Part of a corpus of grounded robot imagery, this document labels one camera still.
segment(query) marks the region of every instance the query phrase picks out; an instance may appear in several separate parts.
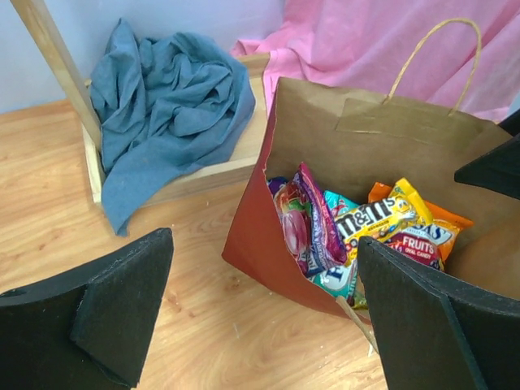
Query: brown paper bag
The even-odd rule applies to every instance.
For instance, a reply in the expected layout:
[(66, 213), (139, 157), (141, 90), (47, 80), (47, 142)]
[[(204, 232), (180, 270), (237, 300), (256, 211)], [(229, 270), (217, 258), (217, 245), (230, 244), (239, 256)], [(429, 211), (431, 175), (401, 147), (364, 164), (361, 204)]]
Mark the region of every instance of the brown paper bag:
[(394, 96), (405, 69), (436, 26), (419, 42), (389, 95), (279, 81), (258, 163), (240, 202), (223, 258), (269, 289), (304, 306), (343, 315), (334, 298), (300, 272), (284, 242), (266, 184), (292, 178), (305, 162), (322, 190), (362, 204), (374, 182), (407, 178), (423, 199), (463, 215), (474, 226), (459, 235), (448, 272), (495, 293), (520, 299), (520, 201), (455, 183), (453, 173), (511, 138), (494, 123), (455, 108)]

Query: wooden table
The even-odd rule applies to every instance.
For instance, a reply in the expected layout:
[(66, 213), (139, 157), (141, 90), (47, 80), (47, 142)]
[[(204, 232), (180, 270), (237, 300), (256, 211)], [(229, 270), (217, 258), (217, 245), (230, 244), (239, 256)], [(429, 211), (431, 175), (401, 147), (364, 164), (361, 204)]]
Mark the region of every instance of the wooden table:
[(0, 290), (172, 227), (175, 253), (140, 390), (382, 389), (350, 322), (269, 292), (220, 257), (244, 184), (139, 210), (116, 237), (93, 205), (68, 102), (0, 116)]

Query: wooden frame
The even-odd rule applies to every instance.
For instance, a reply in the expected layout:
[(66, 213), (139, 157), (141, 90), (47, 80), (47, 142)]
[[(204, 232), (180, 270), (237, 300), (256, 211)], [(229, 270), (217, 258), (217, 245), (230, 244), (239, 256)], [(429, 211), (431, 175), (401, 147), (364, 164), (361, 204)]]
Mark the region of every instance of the wooden frame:
[[(92, 198), (93, 202), (100, 206), (102, 185), (105, 180), (100, 157), (101, 125), (90, 102), (87, 86), (89, 83), (85, 83), (81, 78), (44, 0), (11, 0), (11, 4), (18, 12), (80, 118), (83, 126), (84, 151)], [(239, 60), (249, 69), (251, 88), (257, 105), (253, 118), (240, 137), (233, 155), (227, 162), (202, 168), (192, 175), (172, 181), (146, 202), (145, 206), (249, 178), (258, 159), (267, 125), (262, 75), (269, 62), (269, 54), (249, 55), (241, 57)]]

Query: pink cloth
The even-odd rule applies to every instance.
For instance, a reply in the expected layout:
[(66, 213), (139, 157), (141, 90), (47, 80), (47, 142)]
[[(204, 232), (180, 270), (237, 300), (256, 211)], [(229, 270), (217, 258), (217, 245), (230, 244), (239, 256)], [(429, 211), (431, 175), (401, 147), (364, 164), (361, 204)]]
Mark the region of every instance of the pink cloth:
[[(240, 40), (232, 53), (271, 53), (264, 74), (268, 107), (281, 76), (388, 93), (431, 28), (465, 17), (480, 27), (483, 51), (460, 110), (501, 120), (520, 90), (519, 11), (518, 0), (287, 0), (278, 31), (264, 41)], [(396, 94), (453, 106), (475, 48), (470, 26), (445, 26), (415, 56)]]

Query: wall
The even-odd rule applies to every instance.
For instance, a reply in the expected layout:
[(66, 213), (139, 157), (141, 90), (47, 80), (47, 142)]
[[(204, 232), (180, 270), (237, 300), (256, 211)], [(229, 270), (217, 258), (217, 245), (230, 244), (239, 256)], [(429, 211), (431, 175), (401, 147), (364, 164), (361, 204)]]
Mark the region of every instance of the wall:
[[(85, 78), (120, 17), (138, 37), (191, 31), (224, 49), (281, 25), (284, 0), (45, 0)], [(8, 1), (0, 2), (0, 113), (64, 98), (63, 91)]]

